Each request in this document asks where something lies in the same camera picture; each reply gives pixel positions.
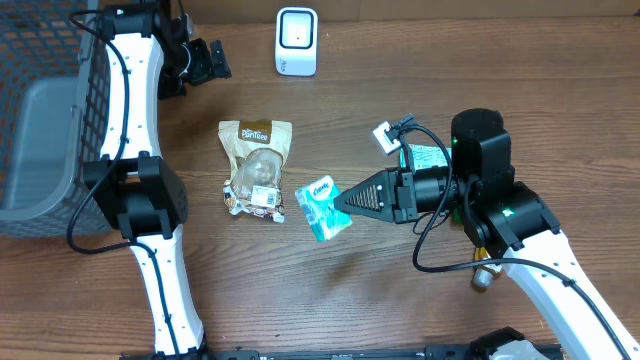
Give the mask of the teal wet wipes pack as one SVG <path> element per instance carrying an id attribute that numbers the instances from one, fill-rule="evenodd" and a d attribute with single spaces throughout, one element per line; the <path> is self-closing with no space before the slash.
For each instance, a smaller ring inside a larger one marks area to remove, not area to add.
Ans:
<path id="1" fill-rule="evenodd" d="M 447 166 L 444 153 L 438 146 L 409 144 L 409 148 L 413 156 L 413 164 L 416 170 Z"/>

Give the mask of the teal Kleenex tissue pack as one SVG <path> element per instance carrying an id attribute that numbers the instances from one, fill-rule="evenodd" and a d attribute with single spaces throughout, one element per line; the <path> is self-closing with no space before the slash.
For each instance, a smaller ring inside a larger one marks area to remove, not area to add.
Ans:
<path id="1" fill-rule="evenodd" d="M 298 189 L 296 200 L 318 242 L 333 239 L 352 225 L 351 216 L 336 209 L 334 199 L 341 194 L 331 176 L 324 176 Z"/>

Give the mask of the green lidded white jar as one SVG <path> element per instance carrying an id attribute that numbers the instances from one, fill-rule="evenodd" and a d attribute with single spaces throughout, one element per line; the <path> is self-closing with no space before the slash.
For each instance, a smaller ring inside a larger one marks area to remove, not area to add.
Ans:
<path id="1" fill-rule="evenodd" d="M 453 212 L 453 216 L 454 216 L 454 221 L 458 224 L 462 224 L 463 223 L 463 219 L 461 216 L 461 212 L 459 209 L 455 209 Z"/>

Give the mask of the brown snack bag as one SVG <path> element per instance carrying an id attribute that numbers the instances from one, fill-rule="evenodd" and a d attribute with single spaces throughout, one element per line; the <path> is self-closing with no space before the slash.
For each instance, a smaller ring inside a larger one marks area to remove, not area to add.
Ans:
<path id="1" fill-rule="evenodd" d="M 223 187 L 229 212 L 234 216 L 247 213 L 283 223 L 282 169 L 290 153 L 292 124 L 266 120 L 222 121 L 218 137 L 230 163 L 230 178 Z"/>

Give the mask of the yellow tea bottle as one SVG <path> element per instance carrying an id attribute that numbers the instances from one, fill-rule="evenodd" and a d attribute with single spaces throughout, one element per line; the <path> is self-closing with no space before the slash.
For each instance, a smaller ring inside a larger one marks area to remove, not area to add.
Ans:
<path id="1" fill-rule="evenodd" d="M 476 248 L 474 252 L 474 260 L 476 262 L 483 260 L 491 260 L 491 256 L 485 248 Z M 502 272 L 500 264 L 480 265 L 475 268 L 472 284 L 480 289 L 487 289 L 491 286 L 493 280 L 499 277 Z"/>

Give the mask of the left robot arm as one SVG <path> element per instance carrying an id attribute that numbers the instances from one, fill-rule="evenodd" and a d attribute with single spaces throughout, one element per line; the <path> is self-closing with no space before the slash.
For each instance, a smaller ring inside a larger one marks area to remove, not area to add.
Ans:
<path id="1" fill-rule="evenodd" d="M 68 245 L 83 254 L 132 252 L 154 325 L 151 358 L 210 359 L 183 254 L 187 190 L 162 155 L 158 103 L 231 71 L 220 43 L 193 38 L 186 12 L 174 16 L 168 1 L 107 5 L 92 14 L 97 23 L 88 32 L 104 43 L 109 65 L 108 120 L 98 159 L 83 166 L 89 192 L 81 203 L 95 202 L 122 240 L 78 246 L 74 214 Z"/>

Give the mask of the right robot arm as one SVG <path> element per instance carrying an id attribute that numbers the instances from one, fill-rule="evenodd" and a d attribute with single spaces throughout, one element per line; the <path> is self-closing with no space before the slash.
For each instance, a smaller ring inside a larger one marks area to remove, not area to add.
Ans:
<path id="1" fill-rule="evenodd" d="M 542 198 L 515 178 L 511 138 L 501 114 L 472 108 L 451 122 L 451 144 L 434 140 L 445 165 L 418 170 L 406 137 L 427 136 L 411 115 L 380 124 L 374 137 L 387 154 L 401 151 L 402 167 L 381 170 L 335 198 L 337 210 L 385 222 L 417 223 L 457 213 L 473 245 L 489 256 L 472 263 L 413 266 L 446 273 L 500 265 L 529 297 L 572 359 L 636 359 L 639 344 L 587 277 L 559 220 Z"/>

